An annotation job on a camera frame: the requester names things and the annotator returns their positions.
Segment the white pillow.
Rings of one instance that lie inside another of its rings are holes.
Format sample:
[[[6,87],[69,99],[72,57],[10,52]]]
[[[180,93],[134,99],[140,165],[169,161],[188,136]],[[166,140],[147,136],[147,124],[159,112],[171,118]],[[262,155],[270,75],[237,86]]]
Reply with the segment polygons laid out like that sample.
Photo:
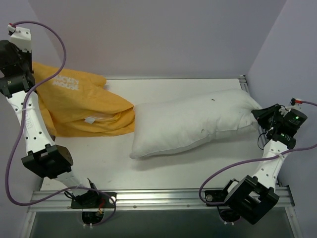
[[[261,108],[241,89],[136,105],[130,158],[177,154],[256,131],[252,111]]]

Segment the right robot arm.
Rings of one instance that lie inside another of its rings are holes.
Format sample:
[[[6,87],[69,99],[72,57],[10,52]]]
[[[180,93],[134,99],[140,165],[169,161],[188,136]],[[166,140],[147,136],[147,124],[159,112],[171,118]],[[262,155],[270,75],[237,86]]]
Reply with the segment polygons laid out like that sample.
[[[277,176],[287,155],[286,151],[296,145],[294,135],[305,122],[299,101],[284,107],[275,104],[271,107],[252,110],[259,126],[266,131],[267,144],[263,156],[252,176],[241,181],[231,180],[220,192],[221,201],[238,215],[254,225],[278,202],[275,193]]]

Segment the yellow Mickey Mouse pillowcase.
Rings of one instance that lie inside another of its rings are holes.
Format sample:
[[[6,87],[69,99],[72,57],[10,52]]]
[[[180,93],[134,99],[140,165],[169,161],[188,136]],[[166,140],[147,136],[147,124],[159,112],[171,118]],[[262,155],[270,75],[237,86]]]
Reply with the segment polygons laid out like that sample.
[[[57,137],[118,136],[132,133],[134,106],[106,90],[100,75],[32,63],[39,107],[48,132]]]

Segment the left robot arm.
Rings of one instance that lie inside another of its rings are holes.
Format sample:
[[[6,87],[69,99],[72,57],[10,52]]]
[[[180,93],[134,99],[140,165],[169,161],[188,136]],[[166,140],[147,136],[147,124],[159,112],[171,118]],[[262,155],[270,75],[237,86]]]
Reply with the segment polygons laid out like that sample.
[[[66,147],[56,145],[51,138],[39,109],[39,99],[32,87],[35,79],[30,63],[31,55],[2,40],[0,42],[0,92],[14,109],[22,127],[27,155],[23,157],[24,167],[41,178],[55,179],[72,188],[71,198],[89,208],[99,204],[100,194],[90,181],[90,189],[84,191],[84,183],[74,174],[73,160]]]

